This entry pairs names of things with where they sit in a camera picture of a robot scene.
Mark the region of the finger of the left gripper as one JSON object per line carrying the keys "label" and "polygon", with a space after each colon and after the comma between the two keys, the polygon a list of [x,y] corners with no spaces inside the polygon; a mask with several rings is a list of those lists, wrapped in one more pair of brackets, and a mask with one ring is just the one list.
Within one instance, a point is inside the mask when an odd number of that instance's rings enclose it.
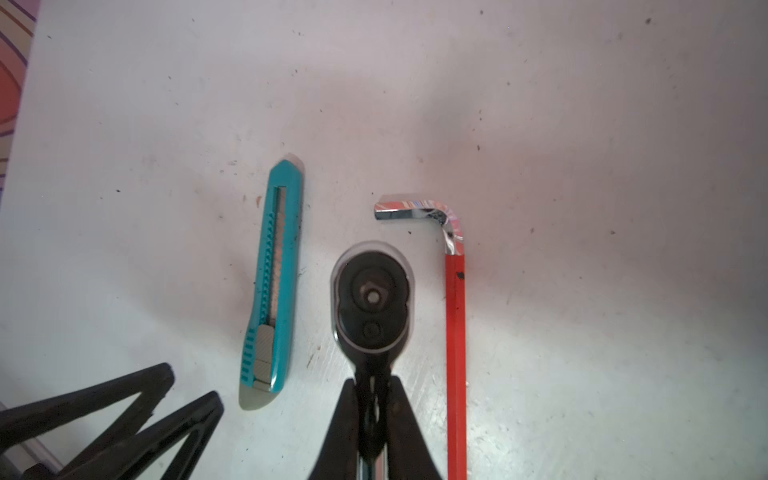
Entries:
{"label": "finger of the left gripper", "polygon": [[107,408],[131,396],[133,403],[91,444],[110,445],[137,433],[169,392],[175,376],[160,363],[122,377],[1,412],[1,450]]}
{"label": "finger of the left gripper", "polygon": [[211,391],[136,435],[97,454],[60,479],[136,479],[163,454],[180,444],[165,470],[165,479],[188,479],[224,413],[219,394]]}

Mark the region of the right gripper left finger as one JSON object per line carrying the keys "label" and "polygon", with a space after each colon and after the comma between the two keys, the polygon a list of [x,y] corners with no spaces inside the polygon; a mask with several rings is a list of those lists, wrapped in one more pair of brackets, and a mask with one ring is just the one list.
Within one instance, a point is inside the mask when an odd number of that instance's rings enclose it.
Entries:
{"label": "right gripper left finger", "polygon": [[341,389],[310,480],[355,480],[359,463],[359,403],[353,379]]}

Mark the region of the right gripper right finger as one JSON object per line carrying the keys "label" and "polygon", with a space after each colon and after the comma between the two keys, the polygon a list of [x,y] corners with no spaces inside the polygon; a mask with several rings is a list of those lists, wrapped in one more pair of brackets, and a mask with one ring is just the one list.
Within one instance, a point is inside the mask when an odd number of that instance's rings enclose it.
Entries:
{"label": "right gripper right finger", "polygon": [[440,480],[401,380],[391,376],[386,403],[389,479]]}

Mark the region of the teal utility knife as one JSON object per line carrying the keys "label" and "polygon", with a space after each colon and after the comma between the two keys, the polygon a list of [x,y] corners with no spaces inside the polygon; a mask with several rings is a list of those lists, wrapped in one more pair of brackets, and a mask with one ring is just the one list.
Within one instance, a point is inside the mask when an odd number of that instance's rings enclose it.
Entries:
{"label": "teal utility knife", "polygon": [[269,172],[263,198],[254,298],[244,331],[238,403],[245,411],[273,401],[291,362],[302,223],[304,166],[287,155]]}

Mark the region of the red hex key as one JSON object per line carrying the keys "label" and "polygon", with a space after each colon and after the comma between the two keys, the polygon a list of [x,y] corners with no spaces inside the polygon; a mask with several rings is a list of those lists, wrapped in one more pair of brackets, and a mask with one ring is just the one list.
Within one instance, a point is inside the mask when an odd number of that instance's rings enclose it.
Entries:
{"label": "red hex key", "polygon": [[374,205],[382,220],[430,220],[445,243],[447,469],[450,479],[468,477],[466,277],[464,235],[459,217],[438,200],[384,196]]}

